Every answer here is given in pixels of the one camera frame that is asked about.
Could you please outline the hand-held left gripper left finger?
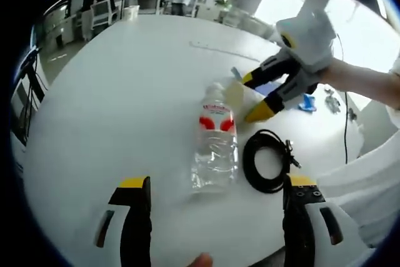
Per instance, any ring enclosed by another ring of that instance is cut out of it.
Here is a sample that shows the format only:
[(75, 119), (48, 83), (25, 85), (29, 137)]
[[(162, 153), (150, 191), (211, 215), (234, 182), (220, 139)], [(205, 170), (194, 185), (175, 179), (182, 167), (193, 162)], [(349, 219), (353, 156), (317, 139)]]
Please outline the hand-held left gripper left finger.
[(112, 193), (94, 234), (114, 266), (151, 266), (151, 178), (127, 178)]

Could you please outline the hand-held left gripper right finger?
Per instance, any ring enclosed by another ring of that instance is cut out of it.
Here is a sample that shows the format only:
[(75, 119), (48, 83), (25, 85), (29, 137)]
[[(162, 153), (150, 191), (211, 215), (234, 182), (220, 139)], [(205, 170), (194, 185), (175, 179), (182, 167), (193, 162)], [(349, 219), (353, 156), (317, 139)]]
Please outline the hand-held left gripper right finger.
[(356, 222), (306, 176), (283, 182), (285, 266), (361, 266), (369, 247)]

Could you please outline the person's left hand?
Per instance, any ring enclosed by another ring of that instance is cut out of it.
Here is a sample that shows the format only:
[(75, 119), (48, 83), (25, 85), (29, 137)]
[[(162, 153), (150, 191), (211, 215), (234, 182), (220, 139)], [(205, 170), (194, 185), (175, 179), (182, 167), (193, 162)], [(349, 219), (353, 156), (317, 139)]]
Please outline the person's left hand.
[(191, 264), (187, 267), (212, 267), (213, 258), (208, 253), (201, 253)]

